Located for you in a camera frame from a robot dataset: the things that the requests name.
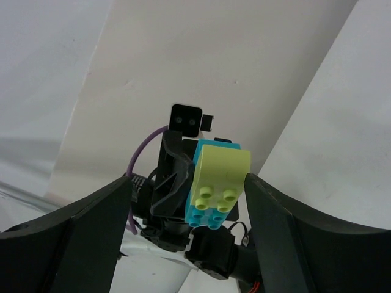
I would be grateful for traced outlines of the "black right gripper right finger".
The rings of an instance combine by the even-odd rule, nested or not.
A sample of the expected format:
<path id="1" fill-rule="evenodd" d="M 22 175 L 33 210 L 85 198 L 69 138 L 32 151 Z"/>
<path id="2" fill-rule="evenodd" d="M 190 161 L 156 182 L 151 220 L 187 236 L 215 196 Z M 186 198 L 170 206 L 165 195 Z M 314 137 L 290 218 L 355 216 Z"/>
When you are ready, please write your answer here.
<path id="1" fill-rule="evenodd" d="M 390 231 L 297 201 L 256 175 L 244 181 L 266 292 L 389 292 Z"/>

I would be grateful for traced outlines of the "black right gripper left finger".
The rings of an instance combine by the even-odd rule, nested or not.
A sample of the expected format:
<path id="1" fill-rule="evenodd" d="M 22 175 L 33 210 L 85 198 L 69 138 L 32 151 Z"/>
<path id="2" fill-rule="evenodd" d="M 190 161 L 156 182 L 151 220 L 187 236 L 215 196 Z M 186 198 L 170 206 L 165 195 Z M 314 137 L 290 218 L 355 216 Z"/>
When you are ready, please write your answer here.
<path id="1" fill-rule="evenodd" d="M 123 176 L 1 233 L 1 292 L 109 292 L 131 204 Z"/>

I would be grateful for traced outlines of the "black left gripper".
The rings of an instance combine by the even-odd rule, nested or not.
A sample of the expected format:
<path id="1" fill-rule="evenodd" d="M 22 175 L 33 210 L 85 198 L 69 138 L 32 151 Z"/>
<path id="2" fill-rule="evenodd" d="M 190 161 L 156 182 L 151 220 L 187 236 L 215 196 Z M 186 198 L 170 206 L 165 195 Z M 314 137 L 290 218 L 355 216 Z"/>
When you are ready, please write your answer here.
<path id="1" fill-rule="evenodd" d="M 150 213 L 184 222 L 223 222 L 240 197 L 240 145 L 163 133 Z"/>

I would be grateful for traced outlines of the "lime green stepped lego brick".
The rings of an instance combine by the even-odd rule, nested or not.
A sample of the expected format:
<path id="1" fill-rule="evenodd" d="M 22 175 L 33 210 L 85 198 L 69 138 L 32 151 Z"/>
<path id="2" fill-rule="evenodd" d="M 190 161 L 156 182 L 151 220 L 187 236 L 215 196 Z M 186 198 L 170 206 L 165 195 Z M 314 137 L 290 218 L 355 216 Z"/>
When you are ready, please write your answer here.
<path id="1" fill-rule="evenodd" d="M 250 151 L 203 145 L 195 167 L 190 205 L 201 211 L 215 208 L 223 214 L 230 212 L 244 190 L 250 165 Z"/>

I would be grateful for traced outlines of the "teal lego brick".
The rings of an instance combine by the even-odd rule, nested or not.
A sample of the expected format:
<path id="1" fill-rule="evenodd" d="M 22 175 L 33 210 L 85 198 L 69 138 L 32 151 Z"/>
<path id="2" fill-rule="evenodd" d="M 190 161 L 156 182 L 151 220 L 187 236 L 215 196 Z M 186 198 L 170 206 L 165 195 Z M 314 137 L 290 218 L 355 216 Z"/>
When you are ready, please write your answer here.
<path id="1" fill-rule="evenodd" d="M 195 169 L 203 145 L 215 145 L 219 147 L 227 147 L 227 148 L 242 150 L 241 145 L 238 143 L 200 139 L 196 146 L 195 154 L 192 160 L 195 165 Z M 189 191 L 188 198 L 186 200 L 185 222 L 189 224 L 189 226 L 192 228 L 205 226 L 211 230 L 216 230 L 222 226 L 223 222 L 227 220 L 228 215 L 231 213 L 230 211 L 226 214 L 223 214 L 218 212 L 217 209 L 215 208 L 209 208 L 205 211 L 198 210 L 194 206 L 190 205 L 190 199 L 191 199 L 191 188 Z"/>

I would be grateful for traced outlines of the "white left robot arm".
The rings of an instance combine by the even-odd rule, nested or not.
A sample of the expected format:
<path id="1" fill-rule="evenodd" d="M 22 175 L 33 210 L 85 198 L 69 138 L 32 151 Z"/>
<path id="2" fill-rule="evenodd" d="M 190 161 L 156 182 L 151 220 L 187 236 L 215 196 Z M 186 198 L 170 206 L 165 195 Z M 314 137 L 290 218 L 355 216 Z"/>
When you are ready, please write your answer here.
<path id="1" fill-rule="evenodd" d="M 157 247 L 182 252 L 196 269 L 262 290 L 255 248 L 231 226 L 250 169 L 250 152 L 227 139 L 188 139 L 167 127 L 151 133 L 126 170 L 133 183 L 128 229 Z"/>

